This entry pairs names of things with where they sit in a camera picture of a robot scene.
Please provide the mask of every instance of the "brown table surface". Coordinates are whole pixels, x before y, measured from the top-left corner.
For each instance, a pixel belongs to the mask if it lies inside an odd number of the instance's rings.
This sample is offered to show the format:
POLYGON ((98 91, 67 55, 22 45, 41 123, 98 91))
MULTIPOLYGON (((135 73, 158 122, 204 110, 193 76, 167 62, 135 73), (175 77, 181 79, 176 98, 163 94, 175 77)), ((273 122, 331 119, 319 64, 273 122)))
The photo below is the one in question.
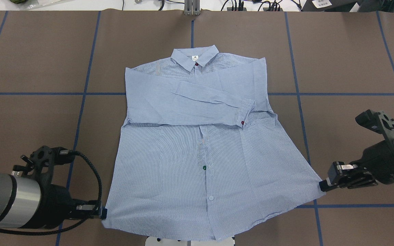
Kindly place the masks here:
MULTIPOLYGON (((267 59, 270 104, 323 179, 333 161, 359 159, 381 141, 355 116, 372 109, 394 117, 394 14, 0 11, 0 172, 42 145, 76 148, 97 167, 105 204, 126 116, 125 67, 213 44, 267 59)), ((69 170, 56 167, 53 183, 94 199, 89 167, 77 160, 69 170)), ((142 246, 145 239, 89 220, 58 239, 0 234, 0 245, 142 246)), ((394 184, 329 192, 236 235, 236 245, 394 245, 394 184)))

